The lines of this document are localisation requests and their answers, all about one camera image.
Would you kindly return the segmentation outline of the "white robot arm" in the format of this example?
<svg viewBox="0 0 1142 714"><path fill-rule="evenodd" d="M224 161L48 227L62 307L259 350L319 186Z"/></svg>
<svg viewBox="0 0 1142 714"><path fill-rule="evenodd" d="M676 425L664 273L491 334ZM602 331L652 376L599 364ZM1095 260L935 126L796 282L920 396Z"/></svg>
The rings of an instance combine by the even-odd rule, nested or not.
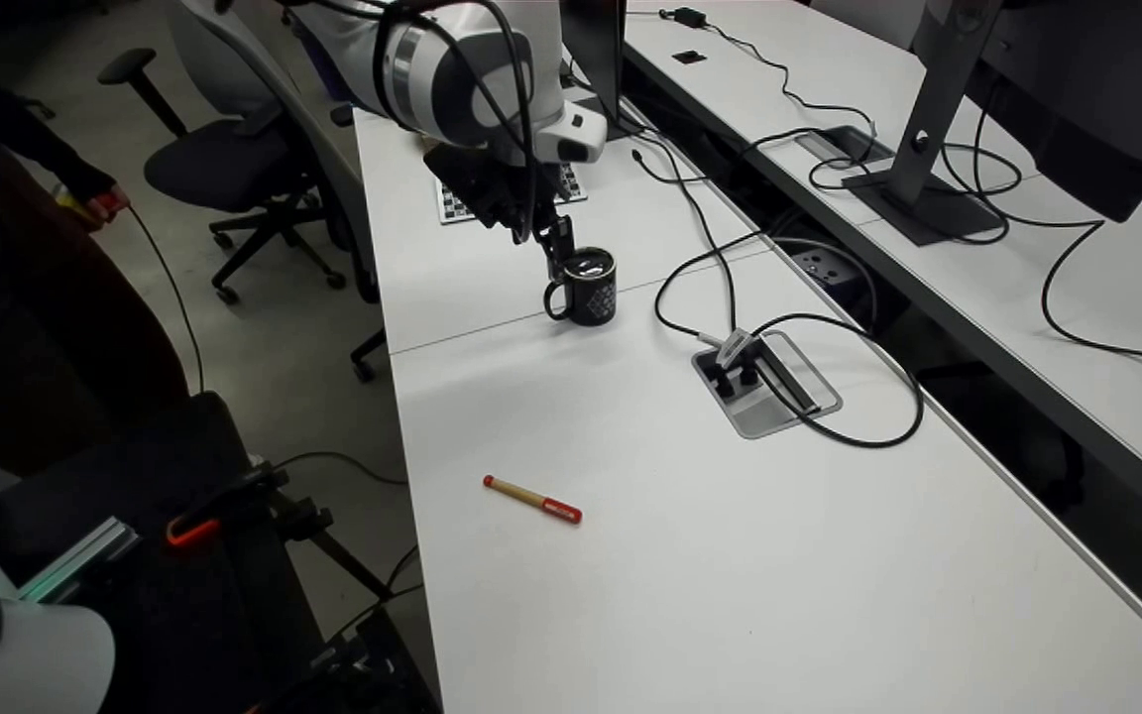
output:
<svg viewBox="0 0 1142 714"><path fill-rule="evenodd" d="M562 171L596 165L608 114L562 85L559 0L284 0L347 96L430 149L426 168L485 227L536 237L577 272L555 207Z"/></svg>

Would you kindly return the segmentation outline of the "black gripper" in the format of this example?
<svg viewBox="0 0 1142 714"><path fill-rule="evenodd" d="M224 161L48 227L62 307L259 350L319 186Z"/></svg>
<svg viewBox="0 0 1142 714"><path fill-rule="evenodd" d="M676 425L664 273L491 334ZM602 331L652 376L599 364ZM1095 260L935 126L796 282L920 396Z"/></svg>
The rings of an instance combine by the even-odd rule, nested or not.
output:
<svg viewBox="0 0 1142 714"><path fill-rule="evenodd" d="M559 168L507 168L491 155L431 149L426 168L485 223L547 243L550 278L577 261L570 215L555 215Z"/></svg>

